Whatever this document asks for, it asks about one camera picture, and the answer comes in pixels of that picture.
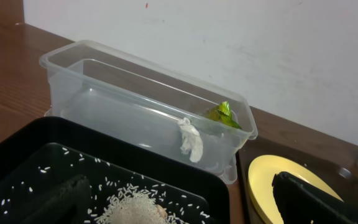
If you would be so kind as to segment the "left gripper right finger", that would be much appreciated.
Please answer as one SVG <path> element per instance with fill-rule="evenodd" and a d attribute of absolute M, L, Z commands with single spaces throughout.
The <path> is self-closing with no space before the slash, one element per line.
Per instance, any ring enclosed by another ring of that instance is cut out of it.
<path fill-rule="evenodd" d="M 358 224 L 358 211 L 288 172 L 275 174 L 273 197 L 284 223 Z"/>

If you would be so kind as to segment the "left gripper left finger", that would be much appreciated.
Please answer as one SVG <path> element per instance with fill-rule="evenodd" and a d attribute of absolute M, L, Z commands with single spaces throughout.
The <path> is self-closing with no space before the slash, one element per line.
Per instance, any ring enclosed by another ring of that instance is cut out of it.
<path fill-rule="evenodd" d="M 21 223 L 83 223 L 91 203 L 89 180 L 76 175 L 24 204 Z"/>

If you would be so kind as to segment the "yellow round plate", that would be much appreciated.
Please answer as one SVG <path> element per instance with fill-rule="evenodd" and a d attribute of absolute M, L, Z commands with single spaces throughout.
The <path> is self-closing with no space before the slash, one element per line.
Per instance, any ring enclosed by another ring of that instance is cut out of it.
<path fill-rule="evenodd" d="M 340 196 L 327 183 L 296 162 L 274 155 L 259 156 L 250 163 L 248 188 L 251 201 L 265 223 L 283 224 L 283 219 L 273 197 L 272 187 L 274 175 L 282 171 L 289 172 L 295 177 L 340 199 Z"/>

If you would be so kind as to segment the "rice food scraps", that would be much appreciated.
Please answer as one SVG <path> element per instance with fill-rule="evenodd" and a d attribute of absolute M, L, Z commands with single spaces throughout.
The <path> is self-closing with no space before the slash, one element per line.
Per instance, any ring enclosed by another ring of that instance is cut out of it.
<path fill-rule="evenodd" d="M 20 223 L 20 208 L 56 185 L 84 175 L 91 203 L 83 223 L 211 223 L 205 199 L 91 155 L 42 147 L 0 185 L 0 220 Z"/>

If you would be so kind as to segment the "green snack wrapper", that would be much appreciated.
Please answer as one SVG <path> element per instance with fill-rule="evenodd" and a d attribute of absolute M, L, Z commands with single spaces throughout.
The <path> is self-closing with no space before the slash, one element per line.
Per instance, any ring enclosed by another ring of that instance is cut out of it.
<path fill-rule="evenodd" d="M 232 128 L 242 129 L 242 127 L 233 119 L 233 113 L 230 104 L 227 101 L 223 101 L 214 108 L 207 110 L 204 117 Z"/>

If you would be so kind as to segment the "white tissue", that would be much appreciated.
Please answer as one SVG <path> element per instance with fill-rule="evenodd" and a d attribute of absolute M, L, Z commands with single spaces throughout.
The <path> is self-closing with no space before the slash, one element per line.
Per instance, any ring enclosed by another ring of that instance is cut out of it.
<path fill-rule="evenodd" d="M 203 156 L 203 141 L 199 131 L 191 124 L 188 118 L 177 122 L 181 132 L 181 153 L 190 154 L 190 161 L 198 163 Z"/>

